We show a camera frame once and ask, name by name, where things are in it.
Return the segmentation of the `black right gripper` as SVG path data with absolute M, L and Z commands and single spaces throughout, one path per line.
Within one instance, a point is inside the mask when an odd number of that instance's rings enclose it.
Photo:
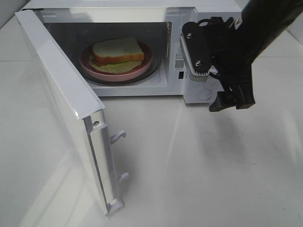
M 223 91 L 217 92 L 209 106 L 210 112 L 230 107 L 248 109 L 255 104 L 251 61 L 236 34 L 233 17 L 226 21 L 222 17 L 210 17 L 198 23 L 185 23 L 180 44 L 191 80 L 205 82 L 211 62 L 218 71 L 214 78 L 220 81 Z

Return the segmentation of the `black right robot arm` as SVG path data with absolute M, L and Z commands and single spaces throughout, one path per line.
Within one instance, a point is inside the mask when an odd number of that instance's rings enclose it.
M 211 112 L 255 104 L 252 63 L 302 11 L 300 0 L 251 0 L 238 18 L 210 17 L 183 25 L 180 40 L 191 78 L 210 76 L 223 87 Z

